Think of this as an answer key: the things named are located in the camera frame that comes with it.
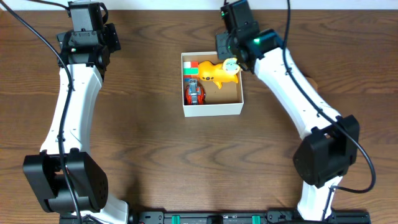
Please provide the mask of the multicoloured puzzle cube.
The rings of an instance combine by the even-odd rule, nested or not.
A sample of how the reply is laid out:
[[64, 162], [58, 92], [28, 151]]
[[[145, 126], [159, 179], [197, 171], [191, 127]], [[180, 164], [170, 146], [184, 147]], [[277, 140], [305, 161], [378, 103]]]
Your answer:
[[183, 76], [197, 77], [198, 76], [198, 62], [197, 61], [183, 62]]

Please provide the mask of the red toy truck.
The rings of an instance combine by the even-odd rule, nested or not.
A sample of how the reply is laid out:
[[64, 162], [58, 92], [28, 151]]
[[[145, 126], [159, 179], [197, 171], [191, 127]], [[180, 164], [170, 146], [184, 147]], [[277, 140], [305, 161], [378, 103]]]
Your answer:
[[206, 93], [204, 88], [198, 83], [197, 79], [188, 80], [185, 87], [185, 102], [187, 105], [203, 105], [205, 103]]

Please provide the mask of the round wooden rattle toy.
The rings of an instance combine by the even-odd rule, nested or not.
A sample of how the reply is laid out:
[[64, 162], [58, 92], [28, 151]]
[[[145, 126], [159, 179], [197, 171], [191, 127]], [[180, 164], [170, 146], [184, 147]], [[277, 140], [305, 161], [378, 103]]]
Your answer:
[[241, 67], [238, 65], [237, 58], [228, 58], [223, 62], [222, 69], [230, 75], [237, 74]]

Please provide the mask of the brown plush toy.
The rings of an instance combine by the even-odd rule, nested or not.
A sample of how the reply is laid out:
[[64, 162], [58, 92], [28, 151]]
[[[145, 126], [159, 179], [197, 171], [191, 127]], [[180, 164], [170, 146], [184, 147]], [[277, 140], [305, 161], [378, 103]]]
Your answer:
[[307, 81], [309, 82], [309, 84], [311, 84], [311, 86], [314, 88], [315, 91], [318, 91], [318, 84], [317, 82], [311, 78], [311, 77], [306, 77]]

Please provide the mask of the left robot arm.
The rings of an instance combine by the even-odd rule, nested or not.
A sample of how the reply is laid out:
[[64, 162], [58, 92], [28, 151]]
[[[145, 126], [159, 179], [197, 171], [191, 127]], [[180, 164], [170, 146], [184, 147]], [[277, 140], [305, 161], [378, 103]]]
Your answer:
[[40, 206], [61, 223], [127, 223], [129, 205], [109, 193], [108, 178], [90, 153], [96, 98], [110, 55], [121, 48], [102, 2], [71, 1], [73, 29], [57, 35], [60, 90], [49, 133], [23, 171]]

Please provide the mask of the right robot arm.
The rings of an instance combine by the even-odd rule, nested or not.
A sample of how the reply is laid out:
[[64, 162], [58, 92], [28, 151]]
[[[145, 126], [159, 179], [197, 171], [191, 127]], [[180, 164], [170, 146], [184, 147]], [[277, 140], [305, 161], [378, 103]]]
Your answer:
[[342, 117], [317, 93], [296, 66], [287, 38], [273, 29], [260, 30], [247, 1], [224, 3], [226, 32], [216, 36], [218, 57], [234, 57], [274, 94], [302, 140], [293, 163], [303, 180], [297, 212], [302, 220], [332, 217], [331, 204], [358, 154], [359, 123]]

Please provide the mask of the white open cardboard box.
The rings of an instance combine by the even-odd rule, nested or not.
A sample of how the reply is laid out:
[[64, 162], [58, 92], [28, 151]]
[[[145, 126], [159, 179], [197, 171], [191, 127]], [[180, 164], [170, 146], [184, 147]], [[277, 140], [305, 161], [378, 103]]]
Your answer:
[[[234, 115], [241, 113], [244, 104], [241, 70], [238, 73], [239, 83], [223, 83], [222, 89], [219, 89], [212, 81], [202, 81], [199, 79], [199, 76], [183, 76], [183, 62], [197, 61], [199, 64], [204, 61], [210, 61], [213, 64], [223, 63], [225, 60], [220, 60], [216, 52], [182, 53], [181, 61], [183, 110], [186, 117]], [[191, 78], [197, 79], [198, 83], [204, 88], [206, 96], [203, 105], [187, 105], [185, 102], [185, 87]]]

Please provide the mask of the black mounting rail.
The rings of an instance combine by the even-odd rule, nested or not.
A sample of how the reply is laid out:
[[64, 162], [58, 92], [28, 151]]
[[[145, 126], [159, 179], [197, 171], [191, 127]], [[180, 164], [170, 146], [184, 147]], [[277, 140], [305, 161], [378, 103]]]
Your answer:
[[[164, 213], [141, 212], [127, 218], [137, 224], [268, 224], [310, 223], [293, 210], [269, 210], [265, 213]], [[327, 224], [371, 224], [368, 212], [337, 212], [321, 221]]]

